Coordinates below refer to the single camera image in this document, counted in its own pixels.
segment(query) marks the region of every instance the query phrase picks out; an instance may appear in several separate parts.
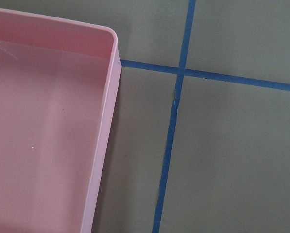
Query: gray floor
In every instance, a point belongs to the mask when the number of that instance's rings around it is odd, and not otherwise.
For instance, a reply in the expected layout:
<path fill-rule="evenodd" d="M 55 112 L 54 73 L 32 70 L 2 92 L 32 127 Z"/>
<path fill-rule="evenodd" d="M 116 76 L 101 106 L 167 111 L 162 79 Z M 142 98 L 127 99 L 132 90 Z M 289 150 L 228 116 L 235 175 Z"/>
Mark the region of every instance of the gray floor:
<path fill-rule="evenodd" d="M 188 0 L 0 0 L 178 67 Z M 290 83 L 290 0 L 198 0 L 186 68 Z M 176 75 L 124 67 L 95 233 L 150 233 Z M 184 77 L 161 233 L 290 233 L 290 92 Z"/>

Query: pink surface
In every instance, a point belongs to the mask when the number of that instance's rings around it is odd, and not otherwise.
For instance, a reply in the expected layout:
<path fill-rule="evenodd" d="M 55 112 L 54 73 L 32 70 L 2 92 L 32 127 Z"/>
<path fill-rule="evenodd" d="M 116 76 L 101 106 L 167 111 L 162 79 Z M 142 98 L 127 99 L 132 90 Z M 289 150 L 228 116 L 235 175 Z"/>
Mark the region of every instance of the pink surface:
<path fill-rule="evenodd" d="M 90 232 L 120 71 L 111 29 L 0 10 L 0 233 Z"/>

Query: pink plastic bin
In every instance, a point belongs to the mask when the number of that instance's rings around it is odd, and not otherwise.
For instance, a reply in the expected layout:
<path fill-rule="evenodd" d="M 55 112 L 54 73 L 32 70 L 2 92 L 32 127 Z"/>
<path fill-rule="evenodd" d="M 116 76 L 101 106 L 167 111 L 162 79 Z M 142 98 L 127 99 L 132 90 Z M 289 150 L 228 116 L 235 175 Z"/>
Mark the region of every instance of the pink plastic bin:
<path fill-rule="evenodd" d="M 89 233 L 119 84 L 107 27 L 0 9 L 0 233 Z"/>

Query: pink container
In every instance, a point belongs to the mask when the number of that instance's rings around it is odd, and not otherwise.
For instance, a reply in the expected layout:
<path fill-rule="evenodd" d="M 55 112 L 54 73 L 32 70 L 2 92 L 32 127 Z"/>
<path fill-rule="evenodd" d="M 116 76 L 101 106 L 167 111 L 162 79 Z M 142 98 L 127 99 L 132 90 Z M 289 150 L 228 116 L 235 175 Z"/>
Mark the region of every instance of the pink container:
<path fill-rule="evenodd" d="M 119 84 L 107 27 L 0 9 L 0 233 L 89 233 Z"/>

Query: blue line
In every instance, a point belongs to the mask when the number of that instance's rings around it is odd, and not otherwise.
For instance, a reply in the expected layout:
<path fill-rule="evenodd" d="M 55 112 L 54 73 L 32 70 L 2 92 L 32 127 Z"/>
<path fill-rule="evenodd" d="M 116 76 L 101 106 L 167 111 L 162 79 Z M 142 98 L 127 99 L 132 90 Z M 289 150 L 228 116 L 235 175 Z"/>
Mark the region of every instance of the blue line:
<path fill-rule="evenodd" d="M 166 142 L 166 147 L 165 147 L 165 152 L 164 152 L 164 159 L 163 159 L 162 172 L 161 172 L 161 178 L 160 178 L 159 196 L 158 196 L 157 205 L 155 207 L 154 224 L 153 224 L 152 233 L 159 233 L 159 230 L 160 230 L 163 203 L 164 203 L 164 197 L 165 197 L 165 189 L 166 189 L 166 184 L 167 184 L 168 175 L 169 175 L 171 153 L 172 153 L 174 134 L 175 134 L 175 128 L 176 128 L 176 122 L 177 122 L 177 111 L 178 111 L 178 106 L 179 106 L 180 96 L 181 96 L 181 91 L 182 91 L 182 86 L 183 86 L 184 72 L 185 72 L 187 55 L 188 55 L 188 48 L 189 48 L 189 41 L 190 41 L 195 3 L 196 3 L 196 0 L 189 0 L 182 48 L 181 48 L 180 59 L 179 59 L 179 67 L 177 70 L 178 72 L 177 72 L 177 78 L 176 78 L 176 83 L 175 83 L 175 99 L 174 99 L 174 102 L 172 104 L 172 109 L 171 109 L 170 124 L 169 124 L 169 129 L 168 129 L 167 142 Z"/>
<path fill-rule="evenodd" d="M 185 75 L 198 77 L 198 78 L 225 81 L 225 82 L 230 82 L 230 83 L 240 83 L 240 84 L 245 84 L 245 85 L 261 86 L 261 87 L 266 87 L 266 88 L 290 91 L 290 84 L 287 84 L 287 83 L 278 83 L 278 82 L 272 82 L 272 81 L 266 81 L 266 80 L 244 78 L 244 77 L 239 77 L 239 76 L 217 74 L 217 73 L 204 72 L 204 71 L 191 70 L 191 69 L 186 69 Z"/>
<path fill-rule="evenodd" d="M 178 70 L 178 68 L 176 67 L 167 67 L 167 66 L 161 66 L 161 65 L 156 65 L 156 64 L 135 62 L 135 61 L 128 61 L 128 60 L 121 60 L 121 63 L 122 63 L 122 66 L 124 67 L 153 70 L 153 71 L 165 72 L 165 73 L 170 73 L 170 74 L 177 74 L 177 70 Z"/>

